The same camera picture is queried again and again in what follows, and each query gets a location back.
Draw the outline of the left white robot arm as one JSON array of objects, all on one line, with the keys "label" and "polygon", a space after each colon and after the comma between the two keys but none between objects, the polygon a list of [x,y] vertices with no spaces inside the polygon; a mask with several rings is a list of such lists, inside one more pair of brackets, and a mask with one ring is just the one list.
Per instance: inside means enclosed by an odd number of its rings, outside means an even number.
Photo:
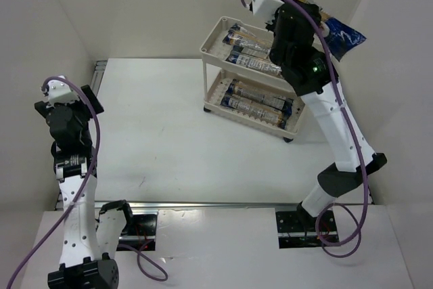
[{"label": "left white robot arm", "polygon": [[104,109],[87,85],[74,87],[57,77],[47,81],[47,97],[35,109],[53,138],[53,169],[63,199],[64,238],[59,268],[47,276],[49,288],[117,288],[119,237],[132,219],[126,200],[95,209],[97,153],[89,122]]}]

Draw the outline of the yellow blue spaghetti bag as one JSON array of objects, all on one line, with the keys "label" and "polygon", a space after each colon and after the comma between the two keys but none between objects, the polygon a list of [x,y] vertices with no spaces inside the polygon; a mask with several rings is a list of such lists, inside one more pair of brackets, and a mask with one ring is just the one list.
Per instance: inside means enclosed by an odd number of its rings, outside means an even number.
[{"label": "yellow blue spaghetti bag", "polygon": [[[296,1],[317,6],[313,0]],[[320,27],[323,32],[323,37],[331,54],[337,61],[340,61],[347,52],[366,41],[367,38],[359,31],[329,15],[320,6],[318,6],[318,8],[321,16]]]}]

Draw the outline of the label-side blue spaghetti bag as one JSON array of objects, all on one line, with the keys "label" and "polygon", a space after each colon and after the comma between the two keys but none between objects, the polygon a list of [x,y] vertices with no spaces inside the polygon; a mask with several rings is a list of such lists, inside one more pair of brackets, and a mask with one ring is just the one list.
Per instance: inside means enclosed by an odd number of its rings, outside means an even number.
[{"label": "label-side blue spaghetti bag", "polygon": [[291,107],[279,110],[238,95],[224,95],[220,105],[237,110],[243,114],[247,114],[249,117],[259,119],[280,129],[285,129],[288,119],[292,115]]}]

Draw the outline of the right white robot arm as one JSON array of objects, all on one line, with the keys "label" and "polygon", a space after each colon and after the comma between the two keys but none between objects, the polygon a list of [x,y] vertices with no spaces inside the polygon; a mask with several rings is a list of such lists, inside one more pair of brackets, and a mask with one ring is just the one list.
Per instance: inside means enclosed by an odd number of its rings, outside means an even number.
[{"label": "right white robot arm", "polygon": [[307,19],[293,5],[284,3],[270,26],[272,63],[316,118],[334,155],[334,163],[317,176],[317,185],[299,204],[298,210],[312,218],[336,198],[357,189],[363,182],[361,165],[372,174],[387,162],[367,143],[349,110],[334,65],[325,53],[313,47],[319,10],[303,5]]}]

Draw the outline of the long yellow spaghetti bag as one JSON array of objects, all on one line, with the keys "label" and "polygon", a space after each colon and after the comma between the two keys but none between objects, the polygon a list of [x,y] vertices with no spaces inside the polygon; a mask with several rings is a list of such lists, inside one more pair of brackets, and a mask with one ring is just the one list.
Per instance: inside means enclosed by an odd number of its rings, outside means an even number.
[{"label": "long yellow spaghetti bag", "polygon": [[226,92],[250,99],[266,106],[277,108],[278,110],[282,110],[286,104],[292,103],[291,100],[285,96],[260,89],[237,79],[232,80]]}]

